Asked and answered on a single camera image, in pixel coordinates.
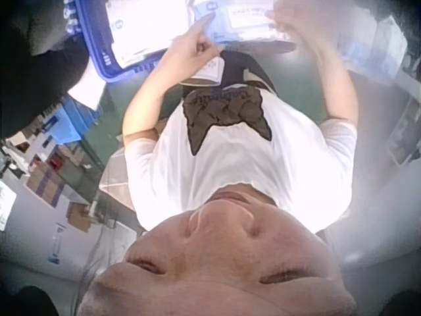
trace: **mouth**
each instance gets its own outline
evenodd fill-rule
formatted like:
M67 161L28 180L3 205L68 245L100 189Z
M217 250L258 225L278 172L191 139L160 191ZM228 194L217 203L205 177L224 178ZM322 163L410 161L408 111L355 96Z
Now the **mouth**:
M242 203L250 204L250 202L241 194L235 192L217 192L213 194L210 199L207 200L206 203L212 201L218 201L220 199L233 199L234 201L239 201Z

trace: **paper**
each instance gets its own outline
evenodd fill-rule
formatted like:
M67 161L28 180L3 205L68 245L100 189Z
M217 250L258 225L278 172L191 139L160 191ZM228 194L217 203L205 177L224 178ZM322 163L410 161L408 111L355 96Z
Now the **paper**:
M192 78L205 78L217 81L219 77L220 59L220 57L215 57L213 60L207 63L201 70L199 70L199 72Z
M265 16L273 7L273 0L249 0L245 4L235 0L212 0L194 5L192 11L195 20L209 13L215 14L207 30L214 42L288 40L289 36L271 27L272 21Z
M79 82L68 91L76 101L96 111L99 102L104 93L106 82L102 79L93 64L92 58L89 58L84 75L80 78Z
M186 86L219 86L224 74L225 61L221 57L215 57L190 79L181 84Z
M14 193L3 181L0 181L0 231L6 229L7 219L11 214L16 193Z
M185 0L109 0L106 8L112 50L122 68L168 48L190 25Z

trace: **eye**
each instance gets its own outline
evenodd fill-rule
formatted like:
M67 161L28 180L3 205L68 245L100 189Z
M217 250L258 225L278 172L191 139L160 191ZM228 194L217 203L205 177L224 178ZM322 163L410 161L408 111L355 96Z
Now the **eye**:
M318 275L306 270L288 270L285 272L276 273L274 275L266 276L260 279L261 284L277 284L296 280L298 278L319 277Z
M165 271L155 265L154 263L148 261L148 260L142 260L137 259L131 262L134 265L137 265L139 268L142 268L143 270L146 270L150 273L153 273L154 275L164 275Z

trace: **dark clothing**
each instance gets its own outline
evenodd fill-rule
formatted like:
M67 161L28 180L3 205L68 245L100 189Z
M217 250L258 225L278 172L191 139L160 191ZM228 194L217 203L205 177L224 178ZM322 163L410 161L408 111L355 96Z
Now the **dark clothing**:
M89 53L79 36L67 39L59 51L32 57L25 36L10 25L0 30L0 45L0 138L3 139L25 128L58 102L82 77Z

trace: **shirt sleeve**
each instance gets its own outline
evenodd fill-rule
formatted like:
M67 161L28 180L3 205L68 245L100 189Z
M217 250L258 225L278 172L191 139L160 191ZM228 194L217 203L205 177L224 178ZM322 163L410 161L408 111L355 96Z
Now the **shirt sleeve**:
M357 129L346 120L331 119L320 125L329 156L340 166L349 185L352 183Z
M126 146L128 186L140 224L151 230L167 217L159 211L153 193L151 159L157 142L140 138Z
M307 215L313 232L336 222L348 209L352 198L352 183L357 129L345 120L327 120L320 126L324 141L318 164L322 213Z

